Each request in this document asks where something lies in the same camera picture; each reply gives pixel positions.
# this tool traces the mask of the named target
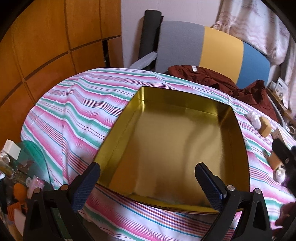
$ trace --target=chair armrest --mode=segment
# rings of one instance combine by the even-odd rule
[[[151,52],[151,53],[145,55],[144,57],[142,57],[141,59],[139,59],[138,61],[134,62],[129,68],[130,69],[143,69],[143,68],[147,67],[149,64],[151,64],[151,62],[153,60],[155,60],[156,57],[157,57],[157,53]]]
[[[274,110],[275,110],[275,112],[276,112],[276,115],[277,115],[277,117],[279,118],[279,121],[281,122],[281,123],[280,123],[281,126],[282,126],[284,129],[286,129],[286,123],[285,123],[283,117],[281,116],[281,113],[279,112],[278,108],[276,107],[276,105],[275,105],[275,103],[272,101],[272,99],[269,97],[269,95],[267,95],[267,97],[268,97],[268,99],[270,100],[270,102],[271,102],[271,104],[272,104],[272,106],[273,106],[273,108],[274,108]]]

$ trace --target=pink curtain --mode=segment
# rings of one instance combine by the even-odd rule
[[[284,96],[283,103],[288,106],[292,115],[296,115],[296,43],[290,37],[288,52],[285,60],[286,69],[284,69],[282,78],[289,87],[289,96]]]
[[[223,0],[218,21],[213,26],[249,43],[263,53],[271,65],[285,61],[282,75],[289,85],[289,96],[283,102],[296,114],[296,44],[278,18],[260,0]]]

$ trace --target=striped bedsheet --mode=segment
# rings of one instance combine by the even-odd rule
[[[58,188],[71,183],[86,169],[141,86],[186,91],[233,108],[247,149],[250,189],[262,190],[274,227],[280,207],[295,199],[272,178],[272,169],[266,161],[266,154],[270,155],[271,151],[271,136],[260,136],[245,117],[250,111],[264,114],[216,89],[165,74],[132,69],[93,69],[62,81],[40,98],[28,113],[21,138],[35,142],[43,150],[52,185]],[[267,118],[273,129],[280,127]],[[288,134],[287,139],[289,145],[294,145]],[[94,188],[81,214],[123,240],[199,240],[215,219],[215,215],[188,215],[148,207],[100,186]],[[225,240],[230,240],[239,216],[237,213]]]

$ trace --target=white box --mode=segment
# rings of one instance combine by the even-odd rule
[[[280,100],[282,100],[283,96],[288,94],[288,92],[289,92],[289,88],[287,84],[281,78],[279,78],[276,83],[274,93],[278,96]]]
[[[273,139],[279,138],[288,147],[288,142],[285,139],[285,133],[283,130],[277,128],[274,132],[271,133],[271,135]]]
[[[20,147],[11,140],[6,140],[3,150],[15,160],[20,154]]]

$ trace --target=chair backrest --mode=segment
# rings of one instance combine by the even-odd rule
[[[193,65],[229,77],[239,88],[268,80],[270,63],[251,45],[219,30],[195,23],[163,21],[155,71],[172,65]]]

